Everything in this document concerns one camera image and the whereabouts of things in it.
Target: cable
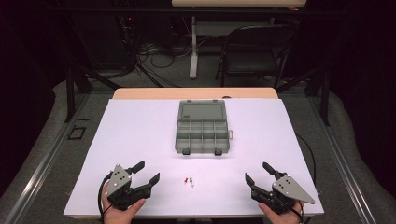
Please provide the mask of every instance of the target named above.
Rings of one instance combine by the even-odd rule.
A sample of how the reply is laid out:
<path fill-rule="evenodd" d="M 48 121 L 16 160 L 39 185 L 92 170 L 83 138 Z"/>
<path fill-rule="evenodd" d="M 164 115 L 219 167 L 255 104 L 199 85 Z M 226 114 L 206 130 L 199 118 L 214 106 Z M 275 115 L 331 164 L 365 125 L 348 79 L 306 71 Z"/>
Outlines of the cable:
<path fill-rule="evenodd" d="M 298 138 L 300 138 L 300 139 L 305 143 L 305 145 L 306 145 L 306 146 L 308 147 L 308 149 L 309 149 L 309 152 L 310 152 L 311 158 L 312 158 L 312 163 L 313 163 L 313 166 L 314 166 L 313 177 L 312 177 L 312 179 L 313 179 L 313 182 L 314 182 L 314 186 L 316 186 L 316 185 L 317 185 L 317 163 L 316 163 L 316 161 L 315 161 L 314 152 L 312 151 L 311 146 L 309 146 L 309 144 L 305 141 L 305 139 L 303 139 L 299 134 L 297 134 L 297 133 L 295 133 L 295 134 L 296 134 L 296 136 L 297 136 Z M 305 222 L 302 222 L 302 223 L 308 224 L 308 222 L 311 220 L 311 218 L 312 218 L 312 217 L 307 218 L 306 221 L 305 221 Z"/>
<path fill-rule="evenodd" d="M 292 213 L 294 213 L 294 214 L 301 220 L 301 223 L 304 223 L 304 218 L 303 218 L 303 215 L 302 215 L 302 214 L 300 214 L 299 212 L 297 212 L 296 210 L 294 210 L 294 208 L 291 208 L 290 211 L 291 211 Z"/>
<path fill-rule="evenodd" d="M 184 26 L 186 26 L 186 30 L 189 33 L 189 40 L 190 40 L 190 47 L 189 47 L 189 51 L 187 51 L 184 55 L 181 55 L 180 57 L 186 56 L 190 53 L 190 51 L 192 50 L 192 34 L 190 32 L 189 26 L 186 23 L 186 20 L 184 20 L 184 17 L 181 17 L 183 19 L 184 22 Z"/>
<path fill-rule="evenodd" d="M 103 211 L 103 207 L 102 207 L 102 191 L 103 191 L 103 186 L 105 185 L 105 183 L 107 182 L 107 180 L 110 179 L 110 177 L 113 175 L 113 172 L 110 172 L 110 174 L 108 174 L 102 181 L 102 184 L 99 187 L 99 192 L 98 192 L 98 208 L 99 208 L 99 213 L 100 213 L 100 219 L 102 220 L 102 222 L 104 222 L 104 214 L 105 212 Z"/>
<path fill-rule="evenodd" d="M 104 212 L 103 214 L 105 214 L 105 212 L 107 212 L 108 209 L 110 209 L 113 206 L 113 204 L 111 204 Z"/>
<path fill-rule="evenodd" d="M 173 64 L 173 62 L 175 61 L 175 55 L 172 54 L 172 61 L 169 64 L 167 64 L 165 66 L 158 66 L 158 65 L 154 64 L 154 61 L 153 61 L 154 57 L 153 56 L 154 55 L 151 55 L 151 57 L 150 57 L 150 63 L 151 63 L 152 66 L 154 66 L 156 68 L 167 68 L 167 67 L 171 66 Z"/>
<path fill-rule="evenodd" d="M 305 145 L 309 149 L 309 152 L 310 152 L 311 158 L 312 158 L 312 163 L 313 163 L 313 166 L 314 166 L 312 179 L 314 181 L 314 185 L 316 186 L 317 185 L 317 163 L 315 162 L 314 152 L 312 151 L 311 146 L 309 146 L 309 144 L 299 134 L 297 134 L 297 133 L 295 133 L 295 134 L 296 134 L 297 137 L 299 137 L 305 143 Z"/>
<path fill-rule="evenodd" d="M 166 79 L 166 78 L 164 78 L 164 77 L 161 77 L 160 75 L 156 74 L 156 73 L 155 73 L 150 67 L 148 67 L 147 65 L 142 64 L 142 66 L 145 66 L 145 67 L 150 71 L 150 72 L 148 72 L 148 71 L 146 70 L 147 73 L 149 73 L 149 74 L 151 74 L 151 75 L 154 75 L 155 77 L 158 77 L 159 79 L 161 79 L 162 81 L 164 81 L 164 82 L 165 82 L 166 84 L 168 84 L 169 86 L 180 87 L 180 86 L 176 85 L 175 83 L 169 81 L 168 79 Z"/>
<path fill-rule="evenodd" d="M 298 203 L 299 203 L 300 206 L 301 206 L 301 222 L 304 223 L 304 220 L 303 220 L 303 218 L 304 218 L 304 208 L 303 208 L 303 204 L 301 203 L 301 201 L 298 201 Z"/>
<path fill-rule="evenodd" d="M 146 71 L 146 69 L 140 63 L 137 63 L 136 67 L 138 67 L 140 71 L 142 71 L 157 87 L 163 88 L 163 85 L 159 83 L 157 80 L 155 80 L 155 78 L 152 77 L 151 74 L 148 71 Z"/>

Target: plastic organizer box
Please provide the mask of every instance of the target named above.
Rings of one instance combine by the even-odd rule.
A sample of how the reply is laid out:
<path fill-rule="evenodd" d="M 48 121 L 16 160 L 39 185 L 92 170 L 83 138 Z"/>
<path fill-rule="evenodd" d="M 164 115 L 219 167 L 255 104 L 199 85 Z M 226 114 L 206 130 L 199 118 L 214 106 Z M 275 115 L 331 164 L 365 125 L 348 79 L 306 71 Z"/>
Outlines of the plastic organizer box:
<path fill-rule="evenodd" d="M 180 101 L 175 148 L 183 155 L 227 153 L 230 141 L 224 101 Z"/>

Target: dark background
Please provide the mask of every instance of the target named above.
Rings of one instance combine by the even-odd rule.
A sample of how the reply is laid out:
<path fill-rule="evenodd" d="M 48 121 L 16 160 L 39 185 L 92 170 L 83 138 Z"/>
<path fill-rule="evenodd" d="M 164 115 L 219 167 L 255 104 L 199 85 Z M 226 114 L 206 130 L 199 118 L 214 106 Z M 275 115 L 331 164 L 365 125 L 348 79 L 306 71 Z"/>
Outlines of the dark background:
<path fill-rule="evenodd" d="M 156 3 L 158 2 L 146 2 L 158 7 Z M 373 171 L 378 182 L 396 196 L 396 188 L 391 183 L 396 176 L 395 18 L 392 16 L 391 6 L 385 1 L 382 1 L 382 4 L 379 4 L 379 1 L 370 5 L 371 3 L 311 0 L 307 7 L 332 10 L 352 5 L 357 12 L 357 22 L 350 27 L 350 32 L 346 36 L 347 42 L 342 50 L 337 52 L 330 70 L 331 90 L 342 99 L 352 119 L 361 158 Z M 59 45 L 34 1 L 2 1 L 0 9 L 3 95 L 0 106 L 3 143 L 0 193 L 3 194 L 40 134 L 54 104 L 55 95 L 52 88 L 64 81 L 69 66 L 65 56 L 59 53 Z M 112 44 L 107 43 L 107 46 L 109 49 L 117 49 L 118 55 L 121 55 L 119 58 L 103 59 L 108 63 L 96 66 L 123 68 L 125 60 L 128 62 L 130 55 L 128 49 L 120 43 L 119 33 L 113 32 L 106 38 L 101 38 L 93 35 L 95 30 L 92 30 L 93 33 L 78 33 L 63 18 L 54 19 L 62 25 L 70 49 L 80 62 L 90 67 L 94 66 L 90 53 L 84 50 L 79 35 L 85 35 L 98 46 L 111 39 Z M 146 24 L 143 24 L 143 27 L 147 28 L 148 36 L 155 37 L 155 32 L 149 33 L 154 29 L 148 28 L 157 27 L 157 30 L 167 33 L 170 31 L 168 25 L 171 21 L 170 18 L 145 20 Z M 333 50 L 333 41 L 342 24 L 333 20 L 302 20 L 285 76 L 302 75 L 310 68 L 323 63 L 326 55 Z M 116 25 L 116 22 L 96 28 L 114 30 L 113 25 Z M 80 22 L 82 30 L 83 27 L 84 22 Z M 171 43 L 169 35 L 164 36 L 163 40 L 157 41 L 162 41 L 164 45 Z"/>

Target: chair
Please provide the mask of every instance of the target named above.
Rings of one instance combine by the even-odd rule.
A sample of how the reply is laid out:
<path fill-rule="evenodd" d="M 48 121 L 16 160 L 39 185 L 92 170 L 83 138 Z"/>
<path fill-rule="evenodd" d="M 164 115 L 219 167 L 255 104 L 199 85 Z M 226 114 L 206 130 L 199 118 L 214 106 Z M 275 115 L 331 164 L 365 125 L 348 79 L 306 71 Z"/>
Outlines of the chair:
<path fill-rule="evenodd" d="M 281 77 L 295 28 L 289 25 L 247 26 L 226 37 L 216 79 L 226 77 Z"/>

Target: chair leg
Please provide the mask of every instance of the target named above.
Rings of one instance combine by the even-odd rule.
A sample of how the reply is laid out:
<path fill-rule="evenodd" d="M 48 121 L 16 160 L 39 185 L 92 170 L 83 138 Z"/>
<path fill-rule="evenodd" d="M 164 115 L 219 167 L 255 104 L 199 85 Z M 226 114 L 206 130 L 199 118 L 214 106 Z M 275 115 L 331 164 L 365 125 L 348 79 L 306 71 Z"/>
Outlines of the chair leg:
<path fill-rule="evenodd" d="M 221 59 L 220 64 L 219 64 L 218 72 L 216 73 L 215 80 L 218 80 L 218 78 L 219 78 L 219 72 L 220 72 L 220 69 L 221 69 L 221 65 L 222 65 L 222 59 Z"/>
<path fill-rule="evenodd" d="M 221 72 L 221 87 L 224 87 L 224 77 L 225 77 L 224 72 Z"/>
<path fill-rule="evenodd" d="M 279 72 L 276 74 L 276 77 L 275 77 L 274 89 L 277 88 L 277 83 L 278 83 L 278 82 L 280 81 L 280 79 L 282 78 L 283 69 L 285 68 L 285 61 L 286 61 L 287 57 L 288 57 L 288 55 L 286 55 L 285 57 L 282 57 L 282 58 L 280 59 L 280 62 L 279 62 L 279 67 L 280 67 L 280 69 L 279 69 Z"/>

